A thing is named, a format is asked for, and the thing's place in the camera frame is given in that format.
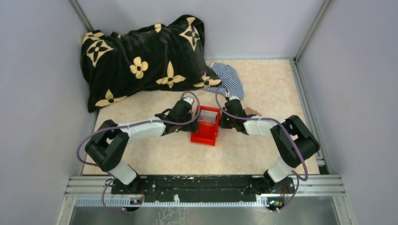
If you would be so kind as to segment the red plastic bin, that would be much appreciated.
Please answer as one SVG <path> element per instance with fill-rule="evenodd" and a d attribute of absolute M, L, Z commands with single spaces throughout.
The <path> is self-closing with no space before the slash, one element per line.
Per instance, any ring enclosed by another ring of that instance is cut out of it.
<path fill-rule="evenodd" d="M 220 108 L 216 108 L 216 107 L 209 107 L 209 106 L 199 107 L 199 106 L 197 106 L 196 113 L 199 114 L 199 119 L 200 119 L 201 111 L 217 112 L 218 116 L 217 116 L 216 123 L 209 124 L 209 123 L 203 123 L 203 122 L 198 121 L 199 122 L 198 131 L 196 133 L 191 133 L 190 141 L 192 143 L 215 146 L 216 139 L 218 136 L 219 123 L 220 123 L 220 119 L 221 119 L 221 110 L 220 110 Z"/>

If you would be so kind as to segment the pink leather card holder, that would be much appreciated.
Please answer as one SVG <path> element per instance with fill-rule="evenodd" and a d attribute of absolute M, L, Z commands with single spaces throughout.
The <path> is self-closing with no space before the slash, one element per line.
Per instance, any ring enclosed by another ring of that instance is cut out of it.
<path fill-rule="evenodd" d="M 245 113 L 246 113 L 247 116 L 250 116 L 250 117 L 252 117 L 252 116 L 261 116 L 261 114 L 258 111 L 254 110 L 254 109 L 252 109 L 250 107 L 246 107 L 245 108 Z"/>

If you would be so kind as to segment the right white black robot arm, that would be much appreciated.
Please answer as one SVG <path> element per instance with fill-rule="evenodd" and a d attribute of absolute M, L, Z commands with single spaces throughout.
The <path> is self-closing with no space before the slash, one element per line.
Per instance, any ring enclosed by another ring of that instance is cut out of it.
<path fill-rule="evenodd" d="M 320 149 L 318 141 L 299 116 L 292 115 L 284 120 L 276 120 L 246 114 L 236 96 L 226 97 L 220 127 L 234 128 L 245 135 L 273 138 L 280 156 L 264 173 L 264 187 L 270 193 L 277 193 L 283 186 L 282 180 L 299 165 L 303 165 L 307 176 L 305 160 Z"/>

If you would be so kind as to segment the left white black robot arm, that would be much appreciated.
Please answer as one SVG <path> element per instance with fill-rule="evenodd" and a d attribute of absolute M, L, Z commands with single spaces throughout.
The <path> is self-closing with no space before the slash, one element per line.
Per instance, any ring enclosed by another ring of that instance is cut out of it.
<path fill-rule="evenodd" d="M 192 116 L 193 103 L 193 98 L 182 97 L 173 108 L 133 124 L 117 124 L 107 120 L 89 139 L 84 150 L 101 171 L 119 180 L 129 194 L 135 194 L 140 190 L 141 182 L 137 179 L 137 172 L 122 159 L 127 145 L 180 130 L 196 131 L 197 118 Z"/>

